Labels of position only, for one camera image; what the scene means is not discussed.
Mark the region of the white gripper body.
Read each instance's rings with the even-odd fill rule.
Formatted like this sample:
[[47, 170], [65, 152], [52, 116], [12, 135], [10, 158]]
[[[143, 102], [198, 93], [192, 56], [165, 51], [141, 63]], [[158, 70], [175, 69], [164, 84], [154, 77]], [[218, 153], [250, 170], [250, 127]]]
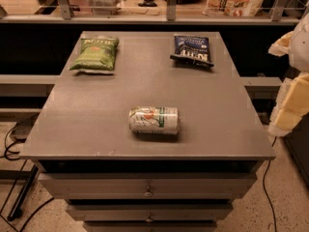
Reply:
[[309, 72], [309, 14], [295, 27], [289, 47], [290, 65], [301, 72]]

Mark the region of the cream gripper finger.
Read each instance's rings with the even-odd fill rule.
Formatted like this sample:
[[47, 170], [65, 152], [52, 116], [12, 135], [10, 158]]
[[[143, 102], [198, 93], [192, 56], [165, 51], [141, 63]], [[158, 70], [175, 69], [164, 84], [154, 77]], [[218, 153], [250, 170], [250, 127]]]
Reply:
[[275, 43], [273, 43], [268, 49], [268, 53], [274, 56], [283, 56], [290, 53], [290, 42], [293, 35], [293, 31], [286, 33]]
[[285, 78], [270, 115], [268, 132], [273, 136], [285, 136], [308, 113], [309, 74], [301, 73], [294, 79]]

